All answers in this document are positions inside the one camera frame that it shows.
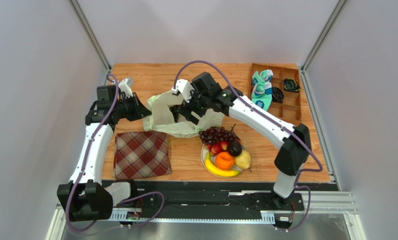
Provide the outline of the black fake grape bunch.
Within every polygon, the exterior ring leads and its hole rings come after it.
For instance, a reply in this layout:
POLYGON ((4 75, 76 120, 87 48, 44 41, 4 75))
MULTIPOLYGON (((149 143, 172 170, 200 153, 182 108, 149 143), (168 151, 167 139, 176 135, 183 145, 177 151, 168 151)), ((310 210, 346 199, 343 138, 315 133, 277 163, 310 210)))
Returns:
POLYGON ((169 110, 173 116, 174 122, 178 123, 179 122, 179 116, 180 116, 180 104, 172 105, 169 107, 169 110))

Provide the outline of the white plastic bag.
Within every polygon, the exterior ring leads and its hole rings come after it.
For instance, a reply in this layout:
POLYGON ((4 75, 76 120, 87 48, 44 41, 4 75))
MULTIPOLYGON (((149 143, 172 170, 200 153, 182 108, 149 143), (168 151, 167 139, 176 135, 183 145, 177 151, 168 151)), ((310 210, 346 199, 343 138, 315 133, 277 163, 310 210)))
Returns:
POLYGON ((198 118, 198 124, 186 120, 182 115, 174 118, 170 107, 180 105, 182 101, 182 96, 172 95, 170 91, 147 99, 145 106, 151 111, 152 115, 142 119, 143 130, 146 132, 162 132, 176 138, 188 139, 196 137, 199 131, 222 124, 224 115, 214 112, 212 109, 208 109, 202 117, 197 114, 193 115, 198 118))

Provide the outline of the dark fake grapes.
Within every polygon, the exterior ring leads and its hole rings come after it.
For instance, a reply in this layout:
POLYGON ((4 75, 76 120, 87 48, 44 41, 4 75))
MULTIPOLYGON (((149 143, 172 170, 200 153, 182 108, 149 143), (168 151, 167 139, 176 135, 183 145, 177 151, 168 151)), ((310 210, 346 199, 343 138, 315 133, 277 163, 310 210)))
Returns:
POLYGON ((212 126, 198 132, 199 138, 204 145, 214 145, 220 142, 231 144, 234 141, 241 143, 241 139, 235 133, 236 124, 231 127, 212 126))

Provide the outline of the red fake strawberry bunch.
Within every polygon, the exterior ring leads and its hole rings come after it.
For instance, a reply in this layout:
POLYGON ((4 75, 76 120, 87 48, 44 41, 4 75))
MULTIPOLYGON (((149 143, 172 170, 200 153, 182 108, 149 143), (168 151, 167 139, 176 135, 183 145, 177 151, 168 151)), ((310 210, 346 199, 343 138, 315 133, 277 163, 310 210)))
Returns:
POLYGON ((209 152, 211 157, 218 155, 219 153, 226 152, 229 144, 227 141, 220 141, 215 144, 205 144, 204 149, 209 152))

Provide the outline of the yellow fake banana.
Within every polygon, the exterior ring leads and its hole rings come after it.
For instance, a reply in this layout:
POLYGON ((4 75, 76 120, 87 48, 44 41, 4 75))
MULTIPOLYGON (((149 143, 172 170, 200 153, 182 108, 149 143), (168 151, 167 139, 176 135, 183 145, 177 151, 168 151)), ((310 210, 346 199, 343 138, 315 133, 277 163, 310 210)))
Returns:
POLYGON ((222 170, 219 169, 212 161, 211 161, 211 156, 210 153, 208 152, 206 154, 205 160, 203 161, 204 167, 213 174, 214 176, 220 177, 220 178, 232 178, 236 177, 239 175, 242 171, 239 170, 222 170))

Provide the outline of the dark fake plum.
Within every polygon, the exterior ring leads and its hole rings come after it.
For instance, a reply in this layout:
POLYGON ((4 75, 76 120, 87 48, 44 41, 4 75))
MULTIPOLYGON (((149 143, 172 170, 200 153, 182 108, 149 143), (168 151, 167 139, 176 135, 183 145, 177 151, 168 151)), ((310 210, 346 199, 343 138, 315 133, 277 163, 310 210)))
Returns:
POLYGON ((238 157, 243 151, 243 147, 238 140, 234 140, 231 142, 227 148, 227 152, 233 156, 238 157))

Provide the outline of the orange fake fruit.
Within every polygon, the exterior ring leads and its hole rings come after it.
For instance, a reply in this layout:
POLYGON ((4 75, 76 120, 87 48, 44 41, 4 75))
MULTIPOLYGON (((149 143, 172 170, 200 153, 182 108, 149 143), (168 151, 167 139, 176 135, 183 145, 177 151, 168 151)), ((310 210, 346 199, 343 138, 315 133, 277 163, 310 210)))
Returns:
POLYGON ((228 171, 235 165, 235 158, 227 151, 222 151, 216 155, 215 164, 220 170, 228 171))

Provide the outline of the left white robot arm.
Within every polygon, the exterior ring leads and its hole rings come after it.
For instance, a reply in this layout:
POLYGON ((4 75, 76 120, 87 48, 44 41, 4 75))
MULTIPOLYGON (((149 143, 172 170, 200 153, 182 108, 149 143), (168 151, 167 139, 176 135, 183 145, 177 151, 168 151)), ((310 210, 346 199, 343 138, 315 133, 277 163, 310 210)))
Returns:
POLYGON ((96 89, 96 101, 85 116, 85 139, 77 166, 57 197, 70 222, 107 220, 113 208, 131 195, 129 182, 102 185, 106 150, 119 120, 130 122, 151 115, 131 90, 131 81, 103 85, 96 89))

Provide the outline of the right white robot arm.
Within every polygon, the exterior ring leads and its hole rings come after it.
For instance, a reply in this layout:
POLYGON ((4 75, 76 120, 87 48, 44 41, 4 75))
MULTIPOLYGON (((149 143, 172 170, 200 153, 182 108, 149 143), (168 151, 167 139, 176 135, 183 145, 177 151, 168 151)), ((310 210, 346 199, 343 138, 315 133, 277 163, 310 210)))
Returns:
POLYGON ((239 120, 268 139, 278 150, 274 164, 278 169, 273 192, 288 199, 297 185, 300 171, 311 156, 310 131, 300 123, 285 122, 258 107, 231 84, 222 88, 208 72, 192 81, 176 79, 171 93, 181 95, 181 114, 195 125, 207 110, 239 120))

